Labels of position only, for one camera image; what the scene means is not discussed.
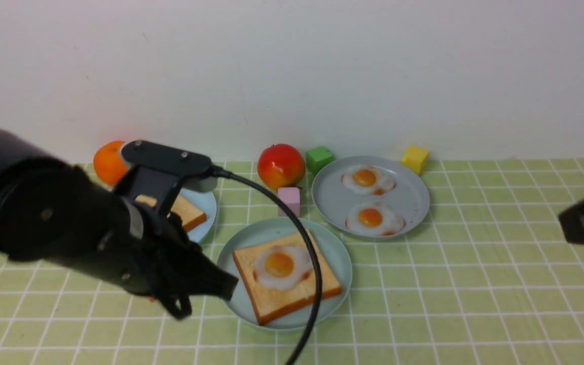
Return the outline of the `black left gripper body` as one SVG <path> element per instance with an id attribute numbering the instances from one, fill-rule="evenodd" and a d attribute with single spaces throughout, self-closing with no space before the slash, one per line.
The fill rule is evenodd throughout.
<path id="1" fill-rule="evenodd" d="M 206 256 L 190 240 L 177 202 L 166 213 L 154 200 L 125 200 L 123 205 L 128 213 L 123 291 L 163 305 L 188 305 L 190 297 L 205 295 Z"/>

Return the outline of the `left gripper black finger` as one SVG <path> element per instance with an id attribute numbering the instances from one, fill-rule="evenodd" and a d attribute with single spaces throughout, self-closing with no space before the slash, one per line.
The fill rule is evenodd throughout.
<path id="1" fill-rule="evenodd" d="M 192 316 L 192 303 L 187 295 L 158 295 L 158 302 L 176 321 Z"/>

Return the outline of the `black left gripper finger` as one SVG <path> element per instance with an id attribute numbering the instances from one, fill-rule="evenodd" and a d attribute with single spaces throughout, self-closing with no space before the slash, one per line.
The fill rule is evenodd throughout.
<path id="1" fill-rule="evenodd" d="M 218 267 L 203 252 L 191 256 L 191 294 L 230 301 L 239 278 Z"/>

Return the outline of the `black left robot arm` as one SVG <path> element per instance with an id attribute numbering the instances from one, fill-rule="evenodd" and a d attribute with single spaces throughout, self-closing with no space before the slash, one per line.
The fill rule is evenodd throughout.
<path id="1" fill-rule="evenodd" d="M 214 189 L 218 167 L 205 155 L 141 140 L 121 156 L 131 168 L 106 190 L 83 168 L 0 129 L 0 253 L 155 298 L 178 320 L 192 314 L 190 296 L 230 300 L 239 279 L 171 212 L 181 189 Z"/>

